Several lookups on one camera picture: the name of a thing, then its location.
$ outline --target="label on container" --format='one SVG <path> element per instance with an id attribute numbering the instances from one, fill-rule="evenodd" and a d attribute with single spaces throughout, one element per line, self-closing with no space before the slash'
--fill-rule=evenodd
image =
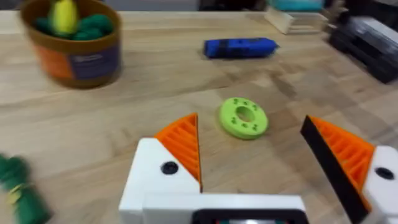
<path id="1" fill-rule="evenodd" d="M 46 72 L 58 78 L 86 80 L 109 75 L 119 68 L 119 44 L 93 54 L 70 55 L 36 45 Z"/>

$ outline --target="green rope toy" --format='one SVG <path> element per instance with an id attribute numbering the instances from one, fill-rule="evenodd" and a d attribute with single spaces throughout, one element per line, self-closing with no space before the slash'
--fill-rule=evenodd
<path id="1" fill-rule="evenodd" d="M 29 169 L 20 157 L 6 159 L 0 154 L 0 183 L 8 192 L 19 224 L 44 224 L 51 218 L 48 208 L 28 180 Z"/>

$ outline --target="wood grain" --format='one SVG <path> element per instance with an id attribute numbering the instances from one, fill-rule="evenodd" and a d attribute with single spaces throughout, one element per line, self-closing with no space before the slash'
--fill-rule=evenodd
<path id="1" fill-rule="evenodd" d="M 299 133 L 306 114 L 398 147 L 396 85 L 375 81 L 322 35 L 280 34 L 261 13 L 122 12 L 123 74 L 94 90 L 46 78 L 16 15 L 1 15 L 1 152 L 30 162 L 51 223 L 119 223 L 138 140 L 192 112 L 205 192 L 299 194 L 314 224 L 348 219 Z M 280 49 L 265 59 L 203 57 L 204 40 L 234 37 L 268 37 Z M 217 108 L 234 96 L 268 114 L 260 139 L 240 141 L 218 126 Z M 6 203 L 0 219 L 13 223 Z"/>

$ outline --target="blue object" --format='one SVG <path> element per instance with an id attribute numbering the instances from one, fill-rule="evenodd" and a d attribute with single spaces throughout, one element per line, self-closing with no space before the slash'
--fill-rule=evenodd
<path id="1" fill-rule="evenodd" d="M 267 38 L 206 40 L 203 53 L 208 58 L 259 58 L 274 53 L 279 46 Z"/>
<path id="2" fill-rule="evenodd" d="M 270 0 L 269 4 L 281 11 L 318 12 L 324 0 Z"/>

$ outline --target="brown container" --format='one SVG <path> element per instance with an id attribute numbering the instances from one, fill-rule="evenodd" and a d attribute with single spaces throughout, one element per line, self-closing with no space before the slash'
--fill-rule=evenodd
<path id="1" fill-rule="evenodd" d="M 38 17 L 47 17 L 50 0 L 29 0 L 21 7 L 21 19 L 40 58 L 42 68 L 59 83 L 75 88 L 104 85 L 118 76 L 121 66 L 120 26 L 116 11 L 97 0 L 75 1 L 80 18 L 108 16 L 114 31 L 96 40 L 67 40 L 44 34 L 34 27 Z"/>

